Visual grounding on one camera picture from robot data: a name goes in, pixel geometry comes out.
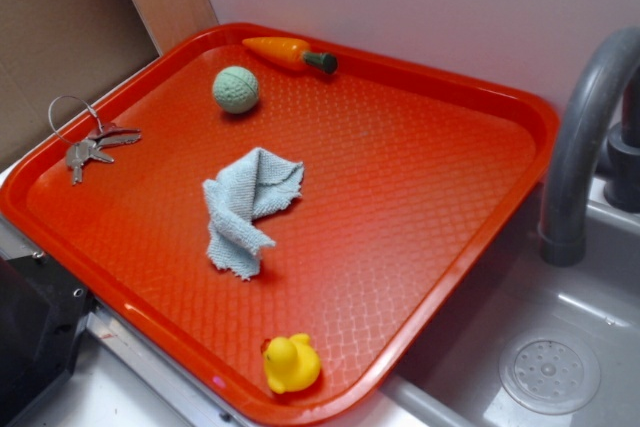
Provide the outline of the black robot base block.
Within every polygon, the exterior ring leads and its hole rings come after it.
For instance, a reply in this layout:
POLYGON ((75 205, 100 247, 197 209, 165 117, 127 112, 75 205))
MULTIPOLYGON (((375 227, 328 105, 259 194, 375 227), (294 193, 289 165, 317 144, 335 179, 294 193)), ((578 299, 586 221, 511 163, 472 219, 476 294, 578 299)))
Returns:
POLYGON ((1 424, 14 426, 72 376, 93 304, 54 258, 1 261, 1 424))

